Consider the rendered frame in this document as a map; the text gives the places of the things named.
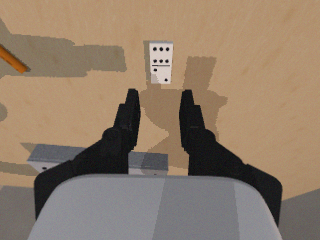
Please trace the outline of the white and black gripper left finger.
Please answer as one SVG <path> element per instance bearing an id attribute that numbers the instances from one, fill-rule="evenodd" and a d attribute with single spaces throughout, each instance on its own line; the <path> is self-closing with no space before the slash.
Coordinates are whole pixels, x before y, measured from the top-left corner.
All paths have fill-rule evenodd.
<path id="1" fill-rule="evenodd" d="M 137 145 L 140 117 L 138 90 L 128 89 L 125 104 L 120 103 L 114 125 L 103 132 L 102 139 L 73 160 L 40 173 L 34 180 L 36 220 L 51 193 L 65 180 L 87 174 L 129 174 L 128 153 Z"/>

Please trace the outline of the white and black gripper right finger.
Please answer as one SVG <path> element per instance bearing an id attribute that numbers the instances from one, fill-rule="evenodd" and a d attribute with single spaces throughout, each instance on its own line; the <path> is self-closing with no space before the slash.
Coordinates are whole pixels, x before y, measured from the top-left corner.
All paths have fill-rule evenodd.
<path id="1" fill-rule="evenodd" d="M 181 146 L 189 154 L 188 176 L 227 177 L 253 186 L 266 202 L 278 228 L 282 199 L 280 181 L 244 164 L 216 141 L 214 133 L 205 129 L 201 107 L 194 105 L 192 90 L 182 91 L 179 123 Z"/>

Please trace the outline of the white domino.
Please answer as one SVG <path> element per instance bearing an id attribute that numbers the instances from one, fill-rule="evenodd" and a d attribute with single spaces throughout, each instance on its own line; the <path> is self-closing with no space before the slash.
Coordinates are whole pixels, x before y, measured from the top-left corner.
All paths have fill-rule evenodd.
<path id="1" fill-rule="evenodd" d="M 150 69 L 152 84 L 170 84 L 173 41 L 150 41 Z"/>

